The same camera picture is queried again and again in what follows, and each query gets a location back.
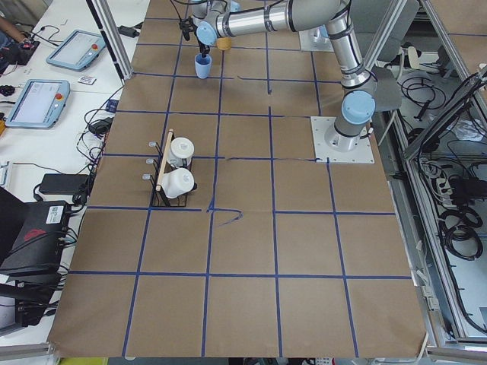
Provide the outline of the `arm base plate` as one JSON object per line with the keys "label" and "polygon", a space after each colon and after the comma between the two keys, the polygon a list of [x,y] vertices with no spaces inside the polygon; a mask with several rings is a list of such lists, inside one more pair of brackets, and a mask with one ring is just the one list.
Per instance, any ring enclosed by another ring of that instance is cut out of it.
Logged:
{"label": "arm base plate", "polygon": [[333,47],[330,39],[329,42],[325,43],[324,45],[316,44],[313,42],[311,34],[312,30],[313,29],[299,32],[301,50],[311,52],[333,52]]}
{"label": "arm base plate", "polygon": [[311,116],[310,124],[317,163],[374,164],[367,129],[364,126],[358,136],[349,138],[335,129],[336,117]]}

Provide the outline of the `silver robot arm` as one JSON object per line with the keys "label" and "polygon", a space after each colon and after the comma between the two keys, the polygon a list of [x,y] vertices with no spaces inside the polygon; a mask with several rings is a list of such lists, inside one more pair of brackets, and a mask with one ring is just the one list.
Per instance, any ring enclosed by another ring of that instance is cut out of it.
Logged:
{"label": "silver robot arm", "polygon": [[213,46],[224,37],[290,30],[299,32],[323,26],[330,39],[342,74],[344,88],[341,112],[325,132],[325,142],[334,151],[357,148],[361,131],[375,111],[372,73],[364,65],[350,1],[277,1],[247,10],[231,10],[229,1],[191,1],[196,36]]}
{"label": "silver robot arm", "polygon": [[327,33],[325,25],[321,25],[312,30],[312,40],[316,44],[324,45],[329,42],[329,34]]}

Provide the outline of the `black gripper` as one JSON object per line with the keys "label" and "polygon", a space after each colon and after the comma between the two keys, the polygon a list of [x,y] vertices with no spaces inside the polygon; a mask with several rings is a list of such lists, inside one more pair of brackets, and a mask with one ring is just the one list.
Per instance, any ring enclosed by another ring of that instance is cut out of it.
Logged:
{"label": "black gripper", "polygon": [[199,51],[201,52],[200,56],[202,58],[209,58],[210,57],[210,54],[209,54],[210,46],[205,45],[201,40],[198,40],[198,44],[199,44]]}

